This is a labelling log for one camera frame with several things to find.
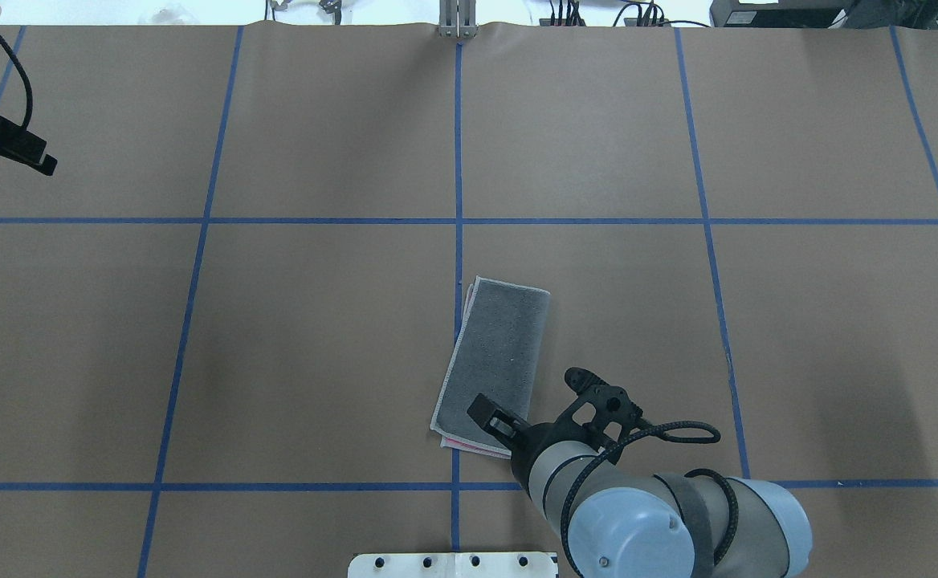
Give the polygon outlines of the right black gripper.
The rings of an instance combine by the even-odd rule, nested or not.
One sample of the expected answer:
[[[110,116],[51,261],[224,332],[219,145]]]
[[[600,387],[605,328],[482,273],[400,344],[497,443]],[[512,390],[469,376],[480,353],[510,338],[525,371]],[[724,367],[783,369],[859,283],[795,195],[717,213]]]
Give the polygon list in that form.
[[[550,446],[550,425],[528,423],[525,418],[480,393],[467,409],[467,416],[484,434],[506,450],[510,461],[539,456]]]

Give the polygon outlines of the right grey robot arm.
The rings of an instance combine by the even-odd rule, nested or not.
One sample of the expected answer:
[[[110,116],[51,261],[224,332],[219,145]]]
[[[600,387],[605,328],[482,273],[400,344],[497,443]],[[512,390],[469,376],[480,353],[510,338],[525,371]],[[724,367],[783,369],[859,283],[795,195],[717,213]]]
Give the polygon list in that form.
[[[630,444],[714,444],[700,421],[654,425],[623,395],[581,396],[531,424],[483,394],[469,418],[509,450],[516,481],[580,577],[797,577],[813,528],[791,491],[710,468],[634,476]]]

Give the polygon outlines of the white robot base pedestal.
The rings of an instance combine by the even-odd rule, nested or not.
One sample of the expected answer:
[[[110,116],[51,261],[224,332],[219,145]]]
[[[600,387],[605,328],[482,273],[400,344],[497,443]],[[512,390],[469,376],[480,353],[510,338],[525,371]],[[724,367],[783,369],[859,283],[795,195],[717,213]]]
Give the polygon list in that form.
[[[553,552],[364,553],[348,577],[558,577]]]

